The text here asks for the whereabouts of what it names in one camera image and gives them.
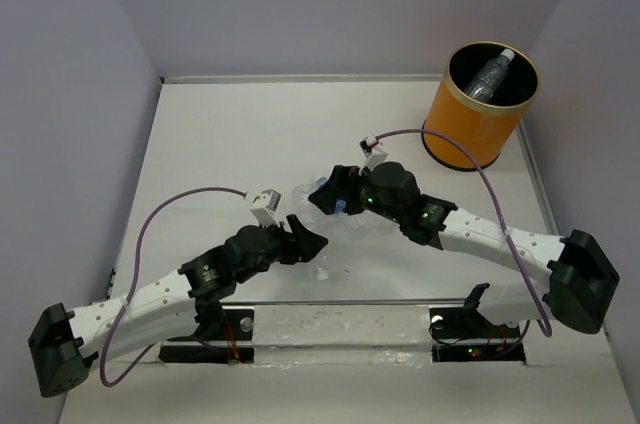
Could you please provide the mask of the clear bottle white cap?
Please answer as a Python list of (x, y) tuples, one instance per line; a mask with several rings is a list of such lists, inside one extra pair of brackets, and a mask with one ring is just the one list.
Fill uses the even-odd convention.
[[(309, 196), (317, 189), (315, 184), (303, 184), (291, 191), (295, 214), (300, 221), (312, 232), (321, 234), (326, 230), (327, 216), (309, 201)], [(325, 266), (325, 254), (318, 256), (320, 261), (313, 265), (312, 275), (315, 281), (323, 282), (329, 279), (329, 272)]]

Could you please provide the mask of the blue label bottle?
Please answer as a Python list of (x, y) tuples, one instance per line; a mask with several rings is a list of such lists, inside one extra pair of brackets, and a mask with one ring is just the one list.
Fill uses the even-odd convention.
[(339, 214), (344, 211), (346, 201), (340, 196), (339, 182), (331, 178), (309, 195), (309, 201), (325, 215)]

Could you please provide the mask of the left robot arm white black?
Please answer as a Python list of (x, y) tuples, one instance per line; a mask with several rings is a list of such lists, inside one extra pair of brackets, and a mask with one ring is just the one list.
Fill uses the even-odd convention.
[(237, 285), (274, 263), (307, 263), (327, 244), (290, 214), (285, 224), (242, 227), (131, 298), (45, 308), (28, 338), (41, 396), (69, 392), (101, 365), (161, 341), (215, 336), (223, 319), (220, 302)]

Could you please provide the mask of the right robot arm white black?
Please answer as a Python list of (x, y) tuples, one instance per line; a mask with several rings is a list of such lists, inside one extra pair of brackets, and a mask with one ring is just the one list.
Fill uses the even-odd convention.
[(326, 215), (372, 212), (398, 225), (410, 241), (512, 269), (515, 285), (476, 285), (460, 312), (462, 328), (482, 336), (495, 325), (554, 319), (583, 333), (600, 332), (620, 276), (589, 233), (543, 235), (478, 217), (420, 191), (397, 162), (372, 170), (337, 165), (309, 196)]

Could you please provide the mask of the orange cylindrical bin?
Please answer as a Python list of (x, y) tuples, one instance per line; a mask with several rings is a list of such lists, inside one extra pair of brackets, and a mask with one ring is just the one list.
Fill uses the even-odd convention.
[(450, 142), (468, 151), (486, 168), (499, 157), (504, 145), (521, 122), (539, 89), (540, 77), (526, 54), (513, 54), (503, 82), (489, 102), (464, 93), (475, 75), (490, 60), (508, 48), (499, 42), (480, 41), (457, 49), (448, 59), (423, 128), (448, 139), (425, 134), (423, 145), (429, 155), (445, 167), (472, 172), (475, 166)]

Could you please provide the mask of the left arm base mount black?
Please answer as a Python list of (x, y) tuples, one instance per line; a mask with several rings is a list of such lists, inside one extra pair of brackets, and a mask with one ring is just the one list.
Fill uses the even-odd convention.
[(252, 364), (255, 349), (253, 330), (255, 308), (229, 305), (223, 307), (222, 323), (199, 338), (173, 338), (161, 344), (158, 359), (166, 364)]

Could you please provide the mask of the metal rail back edge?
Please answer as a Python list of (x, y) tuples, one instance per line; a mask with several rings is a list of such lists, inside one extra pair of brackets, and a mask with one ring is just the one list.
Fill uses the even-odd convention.
[(273, 74), (164, 76), (166, 85), (329, 83), (329, 82), (439, 82), (441, 74)]

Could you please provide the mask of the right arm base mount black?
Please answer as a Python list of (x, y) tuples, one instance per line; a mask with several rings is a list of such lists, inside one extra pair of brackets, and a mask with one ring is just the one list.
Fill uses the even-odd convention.
[(479, 312), (480, 298), (489, 288), (488, 283), (476, 285), (460, 306), (429, 309), (433, 363), (526, 363), (528, 327), (496, 325)]

